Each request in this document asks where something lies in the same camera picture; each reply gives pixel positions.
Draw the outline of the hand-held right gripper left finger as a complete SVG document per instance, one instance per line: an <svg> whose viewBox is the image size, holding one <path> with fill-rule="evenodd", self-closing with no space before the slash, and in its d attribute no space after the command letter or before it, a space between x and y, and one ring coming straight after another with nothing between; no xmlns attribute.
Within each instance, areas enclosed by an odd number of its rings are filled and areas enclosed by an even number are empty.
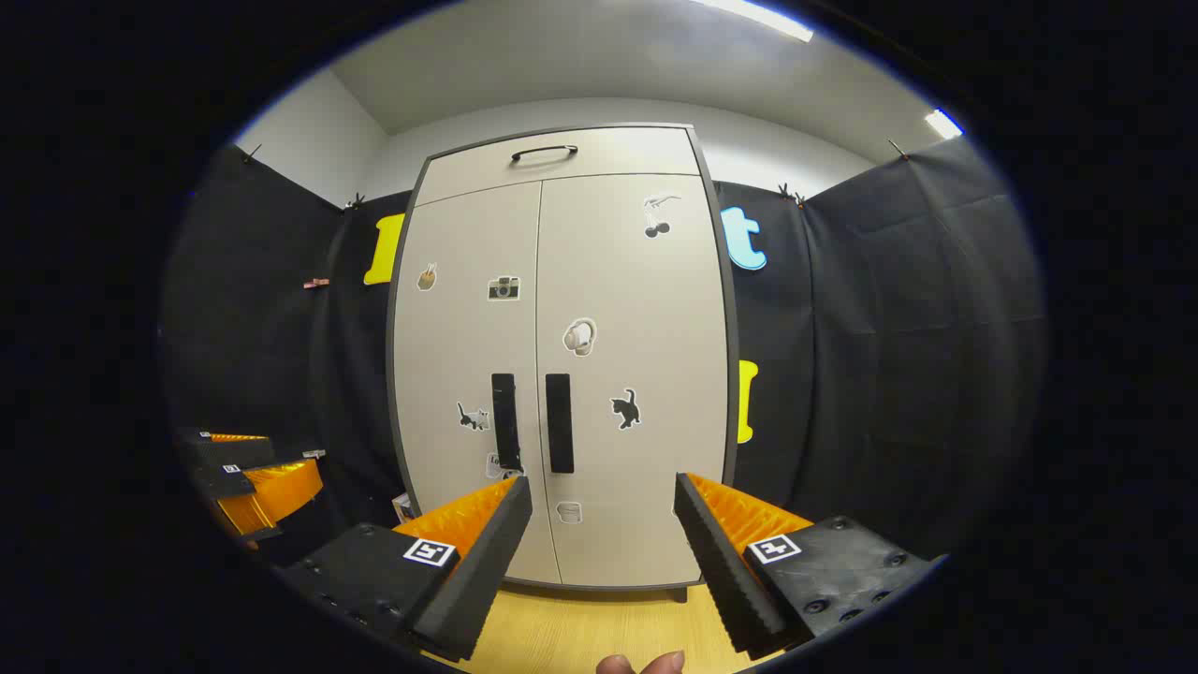
<svg viewBox="0 0 1198 674"><path fill-rule="evenodd" d="M532 512L528 479L501 479L395 528L352 526L282 581L388 646L470 660Z"/></svg>

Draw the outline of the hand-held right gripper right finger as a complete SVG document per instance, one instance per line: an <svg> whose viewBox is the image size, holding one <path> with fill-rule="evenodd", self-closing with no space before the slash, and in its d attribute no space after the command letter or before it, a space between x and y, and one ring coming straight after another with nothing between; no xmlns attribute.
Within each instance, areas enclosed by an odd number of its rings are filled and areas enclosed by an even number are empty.
<svg viewBox="0 0 1198 674"><path fill-rule="evenodd" d="M846 516L811 521L692 473L673 512L737 652L816 652L940 572Z"/></svg>

